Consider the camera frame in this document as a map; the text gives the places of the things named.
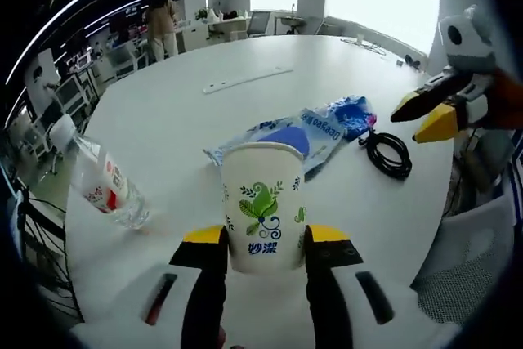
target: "white round table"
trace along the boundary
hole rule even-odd
[[[69,267],[86,320],[101,317],[117,293],[150,266],[168,263],[186,232],[223,223],[219,171],[202,148],[352,94],[369,99],[378,132],[405,142],[413,170],[406,181],[393,180],[370,163],[357,142],[345,144],[303,187],[307,221],[345,231],[371,269],[410,284],[440,223],[453,145],[413,142],[421,119],[390,122],[404,94],[427,80],[398,67],[396,59],[336,37],[272,36],[191,51],[110,86],[86,135],[111,152],[154,208],[144,235],[115,225],[69,193]],[[273,66],[293,72],[202,92],[212,83]],[[226,285],[227,345],[314,347],[304,269],[267,278],[230,271]]]

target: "paper cup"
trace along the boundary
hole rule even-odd
[[[221,178],[232,268],[243,273],[292,270],[303,263],[302,155],[253,142],[225,153]]]

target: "bottle cap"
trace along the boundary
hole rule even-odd
[[[76,127],[70,114],[64,114],[49,132],[52,144],[61,152],[65,152],[67,145],[73,139]]]

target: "desk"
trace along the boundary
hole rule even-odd
[[[303,191],[307,221],[351,235],[369,267],[410,284],[445,206],[452,141],[417,145],[422,119],[390,123],[407,92],[427,76],[328,36],[270,36],[220,44],[152,65],[101,98],[86,135],[101,141],[153,204],[150,233],[120,228],[70,193],[65,229],[69,268],[87,321],[155,263],[168,263],[188,231],[223,223],[218,169],[202,153],[262,121],[350,94],[365,95],[377,130],[408,146],[405,182],[379,172],[356,142],[343,146]],[[210,83],[270,66],[281,74],[205,96]],[[222,325],[227,345],[313,347],[304,269],[277,277],[227,275]]]

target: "water bottle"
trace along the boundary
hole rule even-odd
[[[49,134],[65,159],[75,160],[71,186],[89,203],[127,228],[139,229],[150,211],[145,198],[98,142],[80,135],[64,114]]]

